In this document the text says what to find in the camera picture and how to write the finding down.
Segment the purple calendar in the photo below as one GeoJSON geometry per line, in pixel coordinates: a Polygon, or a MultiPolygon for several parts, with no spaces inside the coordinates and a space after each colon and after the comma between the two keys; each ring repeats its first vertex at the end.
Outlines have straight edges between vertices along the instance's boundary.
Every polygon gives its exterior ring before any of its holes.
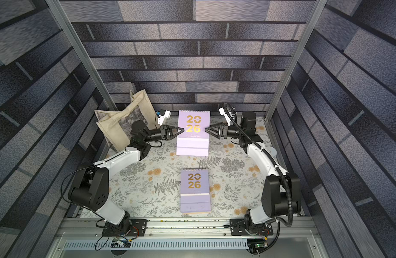
{"type": "Polygon", "coordinates": [[[176,154],[207,157],[209,155],[209,111],[180,110],[178,127],[185,131],[177,136],[176,154]]]}
{"type": "Polygon", "coordinates": [[[180,212],[182,214],[212,211],[207,169],[185,169],[181,172],[180,212]]]}

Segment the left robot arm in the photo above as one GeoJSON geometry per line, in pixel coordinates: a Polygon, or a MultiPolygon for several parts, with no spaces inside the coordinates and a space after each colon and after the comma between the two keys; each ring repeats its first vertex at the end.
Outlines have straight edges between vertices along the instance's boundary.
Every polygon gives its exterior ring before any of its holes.
{"type": "Polygon", "coordinates": [[[105,221],[102,235],[106,237],[124,237],[132,231],[130,215],[109,197],[110,180],[120,171],[137,163],[148,155],[152,141],[175,139],[185,129],[162,125],[157,129],[148,129],[138,120],[133,123],[130,144],[124,150],[108,159],[95,162],[74,173],[68,199],[82,206],[105,221]]]}

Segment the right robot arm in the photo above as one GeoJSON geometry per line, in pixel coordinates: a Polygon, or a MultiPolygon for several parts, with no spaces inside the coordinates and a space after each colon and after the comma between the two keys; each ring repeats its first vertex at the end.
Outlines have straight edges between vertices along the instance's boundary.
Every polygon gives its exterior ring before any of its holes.
{"type": "Polygon", "coordinates": [[[232,107],[222,107],[219,112],[226,122],[211,125],[205,132],[217,139],[237,138],[239,146],[265,177],[261,205],[249,209],[241,224],[250,235],[265,230],[273,222],[291,227],[294,215],[301,210],[300,178],[275,161],[275,149],[266,147],[256,133],[254,112],[243,112],[240,123],[237,123],[236,111],[232,107]]]}

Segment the white orange round can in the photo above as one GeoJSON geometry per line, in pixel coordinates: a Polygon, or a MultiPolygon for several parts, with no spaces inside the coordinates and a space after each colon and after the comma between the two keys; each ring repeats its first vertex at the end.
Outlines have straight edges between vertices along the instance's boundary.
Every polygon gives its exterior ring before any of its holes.
{"type": "Polygon", "coordinates": [[[274,147],[268,146],[266,147],[266,150],[272,157],[277,156],[277,150],[274,147]]]}

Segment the beige Monet tote bag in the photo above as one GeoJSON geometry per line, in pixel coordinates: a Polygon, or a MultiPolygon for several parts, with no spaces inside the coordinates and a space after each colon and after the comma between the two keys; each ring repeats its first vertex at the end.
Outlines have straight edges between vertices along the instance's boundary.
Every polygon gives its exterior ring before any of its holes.
{"type": "Polygon", "coordinates": [[[145,90],[130,94],[131,103],[122,111],[96,110],[96,123],[115,152],[130,144],[132,124],[143,121],[148,129],[159,127],[156,112],[145,90]]]}

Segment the right aluminium frame post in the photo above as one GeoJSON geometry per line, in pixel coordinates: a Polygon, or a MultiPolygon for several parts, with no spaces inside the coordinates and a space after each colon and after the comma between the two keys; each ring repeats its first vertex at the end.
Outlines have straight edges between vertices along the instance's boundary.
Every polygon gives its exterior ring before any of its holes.
{"type": "Polygon", "coordinates": [[[291,75],[294,71],[294,68],[295,68],[296,64],[298,63],[298,61],[302,55],[302,52],[304,51],[305,46],[313,32],[313,29],[315,28],[315,26],[317,24],[317,21],[320,18],[320,15],[321,15],[322,11],[324,10],[327,2],[328,2],[327,0],[315,1],[313,8],[312,8],[312,12],[306,21],[306,24],[304,26],[304,29],[300,36],[300,39],[298,40],[296,48],[295,48],[293,54],[291,55],[289,64],[283,73],[283,76],[278,84],[277,89],[275,90],[272,101],[269,105],[269,108],[268,108],[265,118],[264,118],[265,122],[271,120],[273,113],[275,112],[275,110],[277,108],[278,102],[281,99],[281,96],[284,92],[284,89],[288,86],[288,84],[291,80],[291,75]]]}

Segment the aluminium frame post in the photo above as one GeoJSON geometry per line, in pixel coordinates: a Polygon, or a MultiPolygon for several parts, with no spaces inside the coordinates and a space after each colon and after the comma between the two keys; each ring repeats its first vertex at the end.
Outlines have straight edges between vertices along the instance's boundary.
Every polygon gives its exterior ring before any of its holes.
{"type": "Polygon", "coordinates": [[[74,48],[76,54],[78,55],[79,59],[81,60],[82,64],[84,65],[85,69],[87,70],[88,74],[90,75],[92,81],[94,82],[96,88],[100,92],[101,96],[105,100],[107,107],[111,111],[117,111],[118,108],[114,103],[110,93],[108,92],[105,84],[103,83],[101,76],[97,72],[94,64],[92,63],[82,41],[80,40],[79,36],[77,35],[76,31],[73,28],[72,23],[68,19],[64,9],[62,8],[59,1],[55,0],[46,0],[45,1],[53,13],[56,21],[59,23],[60,27],[62,28],[64,34],[66,35],[67,39],[71,43],[72,47],[74,48]]]}
{"type": "Polygon", "coordinates": [[[268,108],[265,118],[264,118],[265,122],[271,120],[273,113],[275,112],[275,110],[277,108],[278,102],[281,99],[281,96],[284,92],[284,89],[288,86],[288,84],[291,80],[291,75],[294,71],[294,68],[295,68],[296,64],[298,63],[298,61],[302,55],[302,52],[304,51],[305,46],[313,32],[313,29],[315,28],[315,26],[317,24],[317,21],[320,18],[320,15],[321,15],[322,11],[324,10],[327,2],[328,2],[327,0],[315,1],[313,8],[312,8],[312,12],[306,21],[306,24],[304,26],[304,29],[300,36],[300,39],[298,40],[296,48],[295,48],[293,54],[291,55],[289,64],[283,73],[283,76],[278,84],[277,89],[275,90],[272,101],[269,105],[269,108],[268,108]]]}

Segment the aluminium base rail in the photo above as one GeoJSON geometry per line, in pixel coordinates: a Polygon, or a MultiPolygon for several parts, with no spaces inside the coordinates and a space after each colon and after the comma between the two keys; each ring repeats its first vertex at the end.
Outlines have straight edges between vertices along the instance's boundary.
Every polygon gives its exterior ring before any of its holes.
{"type": "Polygon", "coordinates": [[[146,218],[130,247],[101,237],[96,218],[64,219],[49,258],[250,258],[252,245],[268,247],[261,258],[326,258],[310,217],[297,217],[292,227],[276,224],[254,235],[227,229],[228,218],[146,218]]]}

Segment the left aluminium frame post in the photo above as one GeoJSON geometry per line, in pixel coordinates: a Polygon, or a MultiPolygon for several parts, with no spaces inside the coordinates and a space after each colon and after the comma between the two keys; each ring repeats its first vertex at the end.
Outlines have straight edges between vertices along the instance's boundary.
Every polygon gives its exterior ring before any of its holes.
{"type": "Polygon", "coordinates": [[[67,39],[71,43],[72,47],[74,48],[76,54],[78,55],[79,59],[81,60],[82,64],[84,65],[85,69],[87,70],[88,74],[90,75],[92,81],[94,82],[96,88],[100,92],[101,96],[105,100],[107,107],[111,111],[117,111],[118,108],[114,103],[110,93],[108,92],[105,84],[103,83],[101,76],[97,72],[94,64],[92,63],[82,41],[80,40],[79,36],[77,35],[76,31],[73,28],[72,23],[68,19],[64,9],[62,8],[59,1],[55,0],[46,0],[45,1],[53,13],[56,21],[59,23],[60,27],[62,28],[64,34],[66,35],[67,39]]]}

